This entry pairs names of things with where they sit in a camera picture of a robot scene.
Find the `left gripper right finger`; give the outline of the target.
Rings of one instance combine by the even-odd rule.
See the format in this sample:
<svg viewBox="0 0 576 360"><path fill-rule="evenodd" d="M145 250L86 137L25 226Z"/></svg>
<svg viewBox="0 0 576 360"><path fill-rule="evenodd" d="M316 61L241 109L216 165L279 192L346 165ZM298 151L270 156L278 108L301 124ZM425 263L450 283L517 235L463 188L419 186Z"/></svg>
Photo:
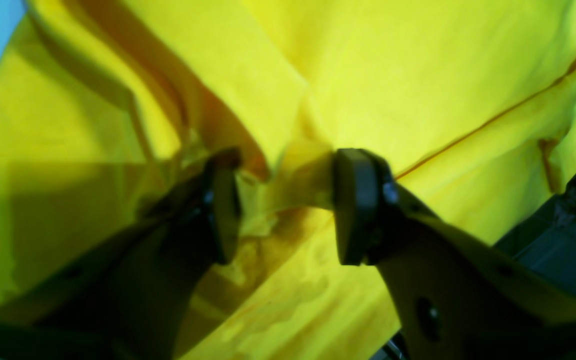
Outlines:
<svg viewBox="0 0 576 360"><path fill-rule="evenodd" d="M339 262L371 265L403 360L576 360L576 297L437 216L365 149L333 157Z"/></svg>

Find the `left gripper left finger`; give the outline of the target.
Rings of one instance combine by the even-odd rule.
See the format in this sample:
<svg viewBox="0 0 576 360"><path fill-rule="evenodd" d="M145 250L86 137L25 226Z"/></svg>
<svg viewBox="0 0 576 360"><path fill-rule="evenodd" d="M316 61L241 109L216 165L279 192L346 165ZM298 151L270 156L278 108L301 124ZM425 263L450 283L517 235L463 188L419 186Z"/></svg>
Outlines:
<svg viewBox="0 0 576 360"><path fill-rule="evenodd" d="M0 305L0 360L171 360L192 293L236 253L240 150L221 150L142 218Z"/></svg>

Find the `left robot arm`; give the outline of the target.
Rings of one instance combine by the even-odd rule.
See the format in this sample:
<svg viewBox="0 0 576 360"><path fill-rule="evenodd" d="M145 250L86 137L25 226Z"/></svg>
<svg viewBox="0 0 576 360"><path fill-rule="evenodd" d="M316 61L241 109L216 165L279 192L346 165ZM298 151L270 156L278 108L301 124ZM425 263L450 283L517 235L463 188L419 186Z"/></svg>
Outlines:
<svg viewBox="0 0 576 360"><path fill-rule="evenodd" d="M139 221L0 305L2 360L171 360L191 294L233 260L237 148L211 156ZM576 218L549 201L513 256L439 218L384 158L334 153L342 265L377 268L400 330L385 360L576 360ZM568 187L571 195L576 178Z"/></svg>

